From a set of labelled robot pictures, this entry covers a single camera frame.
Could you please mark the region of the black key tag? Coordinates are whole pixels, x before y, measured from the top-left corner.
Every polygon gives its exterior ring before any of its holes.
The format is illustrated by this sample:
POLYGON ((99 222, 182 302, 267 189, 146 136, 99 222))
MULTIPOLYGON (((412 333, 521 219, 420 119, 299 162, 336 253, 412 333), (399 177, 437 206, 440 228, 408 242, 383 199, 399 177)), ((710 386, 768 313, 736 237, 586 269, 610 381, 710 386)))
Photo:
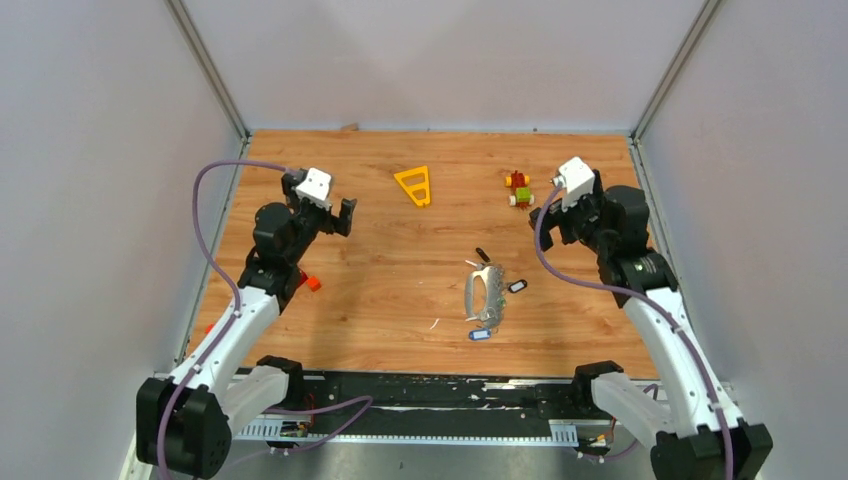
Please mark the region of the black key tag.
POLYGON ((478 254, 478 256, 483 262, 489 263, 491 261, 489 255, 482 248, 476 247, 475 252, 478 254))
POLYGON ((517 281, 514 281, 514 282, 510 283, 510 284, 507 286, 507 290, 508 290, 510 293, 518 293, 518 292, 520 292, 520 291, 522 291, 522 290, 526 289, 526 288, 527 288, 527 286, 528 286, 528 282, 527 282, 526 280, 524 280, 524 279, 520 279, 520 280, 517 280, 517 281))

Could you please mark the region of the blue key tag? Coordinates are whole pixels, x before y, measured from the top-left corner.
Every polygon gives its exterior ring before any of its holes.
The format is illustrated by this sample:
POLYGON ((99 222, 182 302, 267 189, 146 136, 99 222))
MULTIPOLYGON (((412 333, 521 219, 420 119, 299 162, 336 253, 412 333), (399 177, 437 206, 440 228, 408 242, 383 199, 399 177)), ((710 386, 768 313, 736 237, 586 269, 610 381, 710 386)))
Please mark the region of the blue key tag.
POLYGON ((471 330, 468 335, 471 341, 488 340, 491 338, 491 336, 492 332, 486 328, 471 330))

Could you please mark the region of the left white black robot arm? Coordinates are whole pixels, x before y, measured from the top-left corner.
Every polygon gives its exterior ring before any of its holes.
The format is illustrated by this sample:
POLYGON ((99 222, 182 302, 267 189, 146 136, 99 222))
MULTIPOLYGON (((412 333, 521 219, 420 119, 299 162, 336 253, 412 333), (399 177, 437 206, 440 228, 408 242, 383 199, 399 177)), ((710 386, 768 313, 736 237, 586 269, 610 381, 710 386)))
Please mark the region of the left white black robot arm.
POLYGON ((164 377, 150 377, 136 396, 139 461, 210 479, 223 467, 233 437, 268 408, 298 411, 306 386, 280 358, 233 377, 259 339, 290 303, 305 277, 299 262, 321 234, 347 237, 356 206, 345 199, 332 211, 331 174, 317 168, 287 171, 285 202, 261 207, 254 217, 254 246, 233 297, 199 346, 164 377))

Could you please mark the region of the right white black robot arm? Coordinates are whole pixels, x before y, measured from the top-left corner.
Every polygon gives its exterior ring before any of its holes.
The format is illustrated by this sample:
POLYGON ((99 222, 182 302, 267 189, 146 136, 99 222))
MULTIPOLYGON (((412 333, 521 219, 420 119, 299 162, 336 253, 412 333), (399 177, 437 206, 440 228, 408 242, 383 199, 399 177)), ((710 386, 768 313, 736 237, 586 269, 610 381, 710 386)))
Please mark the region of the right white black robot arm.
POLYGON ((578 159, 552 178, 553 191, 533 210, 536 255, 554 276, 613 295, 647 347, 666 401, 638 387, 612 361, 576 369, 571 403, 584 417, 605 412, 650 456, 657 479, 755 479, 774 443, 763 424, 745 419, 700 347, 677 278, 649 245, 650 209, 636 187, 606 188, 598 171, 578 159), (597 257, 599 281, 568 276, 545 253, 558 230, 597 257))

